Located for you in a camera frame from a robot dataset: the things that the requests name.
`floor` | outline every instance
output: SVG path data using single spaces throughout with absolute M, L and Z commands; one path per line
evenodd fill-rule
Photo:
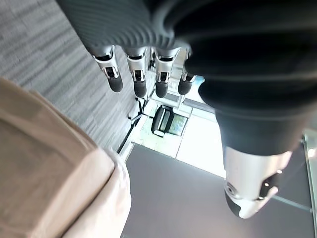
M 137 108 L 121 48 L 117 57 L 120 93 L 110 90 L 54 0 L 0 1 L 0 76 L 40 92 L 101 147 L 114 150 Z

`black chair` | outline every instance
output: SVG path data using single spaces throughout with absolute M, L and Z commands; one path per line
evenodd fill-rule
M 188 117 L 174 113 L 173 108 L 161 105 L 153 118 L 151 131 L 159 137 L 166 133 L 182 136 L 187 120 Z

